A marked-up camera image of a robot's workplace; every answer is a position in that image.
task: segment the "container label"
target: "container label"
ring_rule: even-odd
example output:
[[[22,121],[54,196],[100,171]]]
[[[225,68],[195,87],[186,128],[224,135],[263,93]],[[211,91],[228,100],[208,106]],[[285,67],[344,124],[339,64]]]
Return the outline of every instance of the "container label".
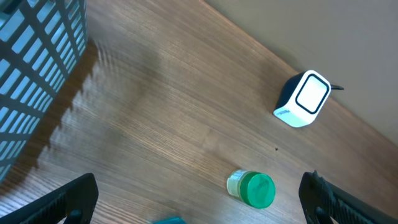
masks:
[[[234,197],[239,197],[239,181],[248,170],[237,170],[226,181],[226,189],[228,193]]]

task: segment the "small container with green lid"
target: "small container with green lid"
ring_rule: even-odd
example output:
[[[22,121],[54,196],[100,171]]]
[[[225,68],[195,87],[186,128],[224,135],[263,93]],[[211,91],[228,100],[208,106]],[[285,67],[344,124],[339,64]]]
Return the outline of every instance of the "small container with green lid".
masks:
[[[275,198],[274,181],[267,175],[237,170],[226,181],[228,193],[254,208],[267,208]]]

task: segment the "jar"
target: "jar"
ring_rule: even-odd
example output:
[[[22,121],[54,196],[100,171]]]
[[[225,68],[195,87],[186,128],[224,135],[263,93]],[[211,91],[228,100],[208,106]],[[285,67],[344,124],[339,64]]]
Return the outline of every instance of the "jar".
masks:
[[[226,181],[228,193],[254,208],[267,208],[275,199],[274,181],[250,170],[236,170]]]

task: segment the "wooden surface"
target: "wooden surface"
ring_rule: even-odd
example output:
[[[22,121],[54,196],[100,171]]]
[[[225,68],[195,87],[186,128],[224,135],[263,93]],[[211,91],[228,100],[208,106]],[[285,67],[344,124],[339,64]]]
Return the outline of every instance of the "wooden surface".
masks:
[[[303,223],[316,169],[398,218],[398,148],[332,99],[306,128],[279,121],[297,72],[203,1],[89,0],[87,19],[92,40],[0,185],[0,215],[92,172],[92,223]],[[269,208],[228,196],[238,168],[272,176]]]

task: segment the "brown tabletop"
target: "brown tabletop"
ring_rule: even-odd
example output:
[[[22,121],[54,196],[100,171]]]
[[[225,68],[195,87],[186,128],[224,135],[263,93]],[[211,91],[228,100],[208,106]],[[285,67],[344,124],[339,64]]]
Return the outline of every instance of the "brown tabletop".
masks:
[[[398,148],[331,98],[305,128],[279,121],[297,71],[205,2],[90,0],[87,20],[83,59],[0,185],[1,216],[92,172],[92,223],[303,223],[316,169],[398,218]],[[240,168],[274,179],[269,208],[228,195]]]

